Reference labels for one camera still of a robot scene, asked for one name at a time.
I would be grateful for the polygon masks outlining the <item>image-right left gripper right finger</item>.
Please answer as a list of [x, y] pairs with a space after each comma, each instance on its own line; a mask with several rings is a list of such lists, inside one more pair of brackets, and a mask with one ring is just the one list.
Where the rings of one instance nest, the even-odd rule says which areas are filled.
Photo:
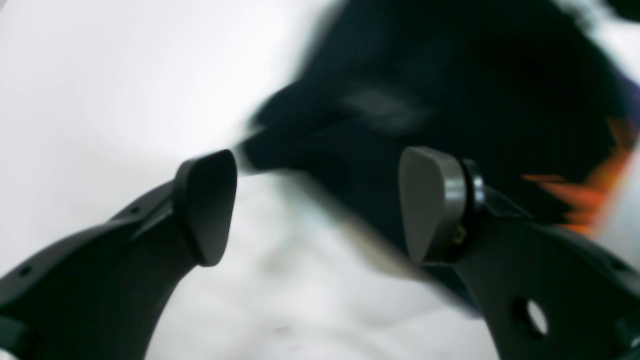
[[536, 223], [485, 186], [472, 161], [410, 146], [398, 184], [410, 259], [460, 276], [499, 358], [639, 358], [637, 269], [583, 235]]

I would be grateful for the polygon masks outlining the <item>image-right left gripper left finger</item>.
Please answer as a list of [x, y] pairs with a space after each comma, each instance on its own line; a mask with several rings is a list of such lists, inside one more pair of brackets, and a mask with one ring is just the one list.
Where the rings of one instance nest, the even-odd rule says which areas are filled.
[[142, 360], [176, 286], [227, 246], [238, 170], [230, 150], [1, 278], [1, 349], [18, 360]]

